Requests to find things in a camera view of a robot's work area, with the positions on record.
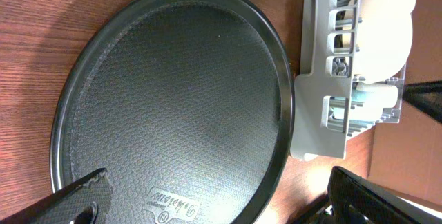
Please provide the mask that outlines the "large beige plate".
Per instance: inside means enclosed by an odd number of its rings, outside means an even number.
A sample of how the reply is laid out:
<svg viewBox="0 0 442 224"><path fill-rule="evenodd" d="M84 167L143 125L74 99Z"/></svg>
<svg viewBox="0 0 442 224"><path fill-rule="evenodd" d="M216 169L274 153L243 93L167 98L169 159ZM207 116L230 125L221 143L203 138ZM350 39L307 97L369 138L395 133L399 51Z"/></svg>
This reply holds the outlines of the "large beige plate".
<svg viewBox="0 0 442 224"><path fill-rule="evenodd" d="M397 74L412 47L412 13L401 0L361 0L353 73L372 84Z"/></svg>

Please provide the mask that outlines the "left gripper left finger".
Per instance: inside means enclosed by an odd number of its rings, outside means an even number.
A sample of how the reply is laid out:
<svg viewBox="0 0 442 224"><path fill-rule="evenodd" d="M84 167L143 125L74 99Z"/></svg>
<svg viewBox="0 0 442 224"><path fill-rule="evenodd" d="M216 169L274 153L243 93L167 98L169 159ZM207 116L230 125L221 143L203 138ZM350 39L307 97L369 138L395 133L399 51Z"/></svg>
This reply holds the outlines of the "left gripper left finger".
<svg viewBox="0 0 442 224"><path fill-rule="evenodd" d="M2 223L105 223L113 190L107 170L97 169Z"/></svg>

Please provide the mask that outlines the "blue cup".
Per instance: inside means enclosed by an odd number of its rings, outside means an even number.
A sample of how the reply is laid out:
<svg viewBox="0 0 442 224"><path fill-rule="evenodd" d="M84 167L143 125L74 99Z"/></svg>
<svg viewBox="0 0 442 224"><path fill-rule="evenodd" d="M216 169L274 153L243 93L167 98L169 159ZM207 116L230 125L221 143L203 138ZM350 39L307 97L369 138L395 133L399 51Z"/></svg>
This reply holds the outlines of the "blue cup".
<svg viewBox="0 0 442 224"><path fill-rule="evenodd" d="M381 118L382 114L383 108L379 104L357 102L352 99L347 117L349 120L375 122Z"/></svg>

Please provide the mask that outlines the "white cup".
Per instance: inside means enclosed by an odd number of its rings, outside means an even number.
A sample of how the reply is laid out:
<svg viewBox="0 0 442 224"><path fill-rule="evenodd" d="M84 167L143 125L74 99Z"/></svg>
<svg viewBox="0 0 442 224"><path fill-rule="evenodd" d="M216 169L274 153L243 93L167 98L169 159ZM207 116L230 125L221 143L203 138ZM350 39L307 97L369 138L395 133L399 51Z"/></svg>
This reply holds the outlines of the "white cup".
<svg viewBox="0 0 442 224"><path fill-rule="evenodd" d="M377 103L382 108L392 108L396 106L398 100L398 88L389 84L360 82L352 91L352 99L357 102Z"/></svg>

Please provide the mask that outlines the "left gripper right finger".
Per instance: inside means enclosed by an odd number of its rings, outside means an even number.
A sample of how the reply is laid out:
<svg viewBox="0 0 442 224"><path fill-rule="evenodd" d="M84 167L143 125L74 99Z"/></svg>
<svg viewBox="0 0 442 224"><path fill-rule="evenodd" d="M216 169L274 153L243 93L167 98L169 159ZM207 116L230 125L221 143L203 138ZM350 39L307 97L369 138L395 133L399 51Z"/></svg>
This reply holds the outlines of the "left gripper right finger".
<svg viewBox="0 0 442 224"><path fill-rule="evenodd" d="M405 202L351 171L335 166L328 183L328 196L337 223L441 224L441 219Z"/></svg>

